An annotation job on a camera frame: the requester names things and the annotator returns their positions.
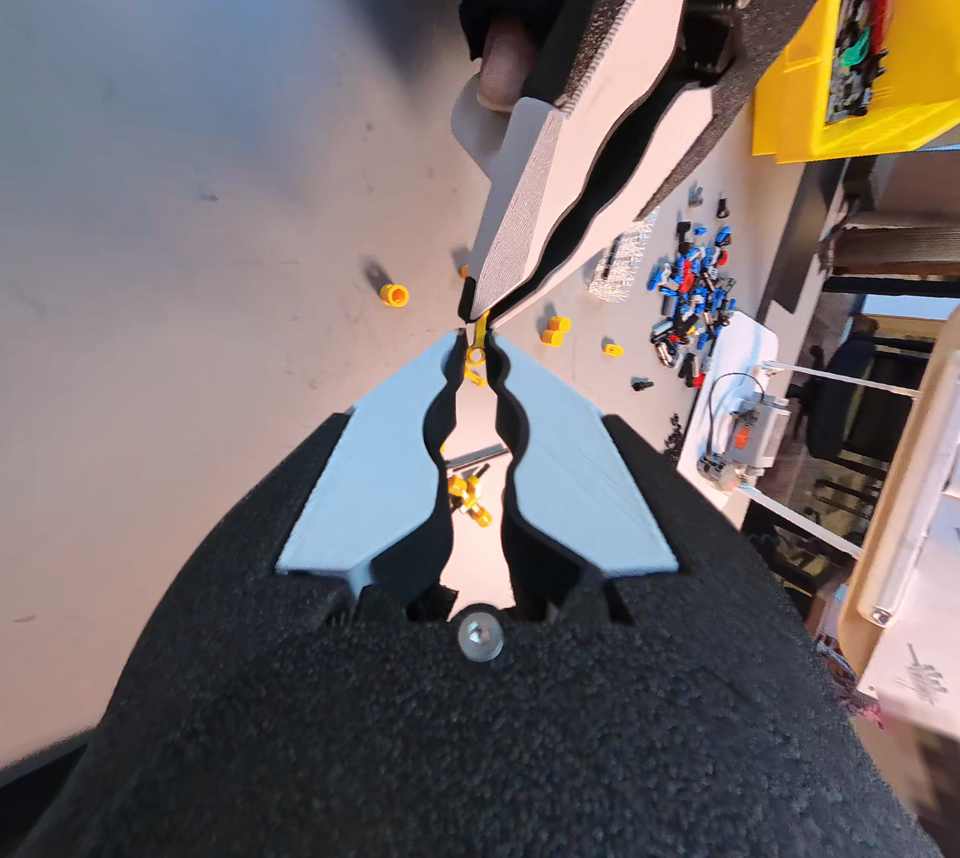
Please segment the grey battery box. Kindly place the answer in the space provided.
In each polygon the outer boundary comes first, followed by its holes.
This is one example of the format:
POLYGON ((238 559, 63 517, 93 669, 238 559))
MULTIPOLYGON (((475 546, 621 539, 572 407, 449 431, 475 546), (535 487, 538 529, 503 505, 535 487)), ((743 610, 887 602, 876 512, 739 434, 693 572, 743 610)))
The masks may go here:
POLYGON ((785 398, 754 392, 722 416, 719 444, 709 443, 697 470, 724 493, 754 488, 773 467, 791 418, 785 398))

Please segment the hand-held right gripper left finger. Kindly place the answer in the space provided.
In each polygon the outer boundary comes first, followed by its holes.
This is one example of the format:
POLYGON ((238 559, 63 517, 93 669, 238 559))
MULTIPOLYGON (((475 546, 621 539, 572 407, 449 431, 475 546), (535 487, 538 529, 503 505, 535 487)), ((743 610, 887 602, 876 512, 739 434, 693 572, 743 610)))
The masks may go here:
POLYGON ((453 542, 441 446, 466 348, 452 331, 354 404, 277 574, 336 579, 355 599, 377 586, 402 608, 438 584, 453 542))

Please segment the black desk mat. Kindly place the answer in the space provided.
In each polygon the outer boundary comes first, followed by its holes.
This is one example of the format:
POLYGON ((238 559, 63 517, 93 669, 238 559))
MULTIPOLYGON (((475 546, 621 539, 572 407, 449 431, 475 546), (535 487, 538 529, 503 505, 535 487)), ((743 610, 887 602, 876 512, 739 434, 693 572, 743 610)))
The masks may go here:
POLYGON ((804 166, 756 313, 762 324, 774 303, 789 314, 796 312, 835 194, 843 188, 849 164, 849 158, 836 158, 804 166))

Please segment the person's left hand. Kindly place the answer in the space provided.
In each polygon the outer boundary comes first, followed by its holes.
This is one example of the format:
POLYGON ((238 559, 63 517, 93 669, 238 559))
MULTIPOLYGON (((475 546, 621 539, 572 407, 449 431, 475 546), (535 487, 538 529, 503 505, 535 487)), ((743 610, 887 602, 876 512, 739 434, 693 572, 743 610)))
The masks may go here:
POLYGON ((522 23, 509 15, 491 20, 477 75, 478 104, 492 112, 511 112, 537 55, 522 23))

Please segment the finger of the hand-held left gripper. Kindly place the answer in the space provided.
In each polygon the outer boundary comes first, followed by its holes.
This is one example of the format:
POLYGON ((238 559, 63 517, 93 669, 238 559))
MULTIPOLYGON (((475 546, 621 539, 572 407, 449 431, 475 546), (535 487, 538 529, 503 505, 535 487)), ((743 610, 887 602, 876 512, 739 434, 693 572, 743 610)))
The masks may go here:
POLYGON ((488 323, 506 322, 645 217, 713 118, 712 87, 657 87, 613 132, 583 191, 551 229, 532 273, 498 301, 486 300, 488 323))
POLYGON ((459 306, 476 322, 534 270, 560 216, 585 188, 617 127, 672 69, 687 0, 622 0, 585 71, 548 103, 521 97, 509 117, 477 102, 477 76, 458 98, 458 141, 490 183, 459 306))

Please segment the heap of red black parts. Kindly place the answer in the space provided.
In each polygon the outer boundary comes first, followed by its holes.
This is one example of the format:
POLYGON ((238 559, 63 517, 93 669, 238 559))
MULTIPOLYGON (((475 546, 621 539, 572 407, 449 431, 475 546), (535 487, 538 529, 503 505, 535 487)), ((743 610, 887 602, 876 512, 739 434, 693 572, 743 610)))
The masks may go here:
POLYGON ((841 0, 826 101, 827 125, 864 117, 889 50, 893 0, 841 0))

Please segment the yellow piston crank assembly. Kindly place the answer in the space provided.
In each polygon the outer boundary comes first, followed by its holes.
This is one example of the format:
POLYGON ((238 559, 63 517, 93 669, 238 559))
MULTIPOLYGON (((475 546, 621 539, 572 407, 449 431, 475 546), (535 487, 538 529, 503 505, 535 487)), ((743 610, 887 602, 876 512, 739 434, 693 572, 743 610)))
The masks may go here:
POLYGON ((480 527, 489 527, 492 522, 492 514, 482 504, 483 496, 482 478, 490 469, 490 463, 486 462, 482 466, 471 471, 465 479, 465 487, 462 494, 461 511, 468 515, 480 527))
POLYGON ((478 483, 493 461, 509 455, 509 449, 496 444, 445 460, 448 494, 458 499, 476 492, 478 483))

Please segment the yellow storage bin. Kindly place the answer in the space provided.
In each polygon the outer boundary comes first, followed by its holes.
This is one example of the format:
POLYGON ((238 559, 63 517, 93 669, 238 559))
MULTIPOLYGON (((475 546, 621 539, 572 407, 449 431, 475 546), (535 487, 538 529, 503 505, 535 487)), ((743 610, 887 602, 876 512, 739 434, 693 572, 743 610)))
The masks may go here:
POLYGON ((959 120, 958 0, 892 0, 863 117, 827 122, 841 0, 817 0, 753 93, 751 152, 779 164, 917 151, 959 120))

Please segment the white board with motor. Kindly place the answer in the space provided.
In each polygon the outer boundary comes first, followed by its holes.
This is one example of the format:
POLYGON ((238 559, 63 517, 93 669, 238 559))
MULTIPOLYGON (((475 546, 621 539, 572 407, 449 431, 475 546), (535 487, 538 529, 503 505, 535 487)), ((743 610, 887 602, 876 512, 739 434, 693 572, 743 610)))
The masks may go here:
MULTIPOLYGON (((730 495, 712 487, 697 470, 697 463, 706 449, 709 431, 707 397, 710 387, 713 379, 719 374, 737 371, 752 374, 766 390, 770 376, 758 371, 757 367, 761 362, 776 360, 778 349, 779 340, 773 331, 742 312, 733 313, 729 324, 721 330, 710 357, 702 387, 695 396, 685 428, 685 441, 677 470, 683 479, 720 511, 726 508, 730 495)), ((738 400, 754 392, 758 392, 757 387, 744 377, 728 377, 719 383, 713 395, 715 411, 713 444, 719 444, 721 435, 719 425, 722 416, 736 409, 738 400)))

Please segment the pile of small building parts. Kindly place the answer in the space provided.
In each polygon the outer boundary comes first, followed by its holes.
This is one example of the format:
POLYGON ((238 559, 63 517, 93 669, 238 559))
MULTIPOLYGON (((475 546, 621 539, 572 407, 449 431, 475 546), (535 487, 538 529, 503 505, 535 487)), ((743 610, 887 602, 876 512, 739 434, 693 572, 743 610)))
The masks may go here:
POLYGON ((660 300, 650 345, 659 363, 694 390, 702 388, 717 340, 737 307, 736 280, 728 269, 730 216, 725 194, 710 225, 680 213, 674 251, 654 266, 647 281, 647 290, 660 300))

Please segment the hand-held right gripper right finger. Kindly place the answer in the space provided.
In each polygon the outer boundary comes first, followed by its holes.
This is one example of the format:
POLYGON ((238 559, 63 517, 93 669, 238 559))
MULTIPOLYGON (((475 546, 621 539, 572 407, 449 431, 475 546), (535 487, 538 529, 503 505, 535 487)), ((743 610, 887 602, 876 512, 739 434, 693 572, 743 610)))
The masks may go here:
POLYGON ((615 582, 680 562, 610 432, 607 415, 507 339, 486 341, 495 429, 510 452, 501 547, 520 620, 551 622, 585 599, 618 613, 615 582))

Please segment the clear plastic building piece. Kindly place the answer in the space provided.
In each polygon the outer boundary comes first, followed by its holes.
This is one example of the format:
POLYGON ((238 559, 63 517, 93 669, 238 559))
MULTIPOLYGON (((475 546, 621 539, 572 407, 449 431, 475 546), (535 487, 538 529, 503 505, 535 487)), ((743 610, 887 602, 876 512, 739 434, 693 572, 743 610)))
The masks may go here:
POLYGON ((637 217, 601 253, 587 286, 591 296, 607 303, 628 299, 660 211, 637 217))

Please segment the grey desk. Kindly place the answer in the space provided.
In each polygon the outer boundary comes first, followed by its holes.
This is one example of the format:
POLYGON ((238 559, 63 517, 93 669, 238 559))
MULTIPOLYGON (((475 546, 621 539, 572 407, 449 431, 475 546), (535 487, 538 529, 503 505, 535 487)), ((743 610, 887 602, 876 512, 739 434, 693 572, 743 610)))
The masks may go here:
POLYGON ((2 781, 99 722, 219 518, 457 324, 458 3, 2 0, 2 781))

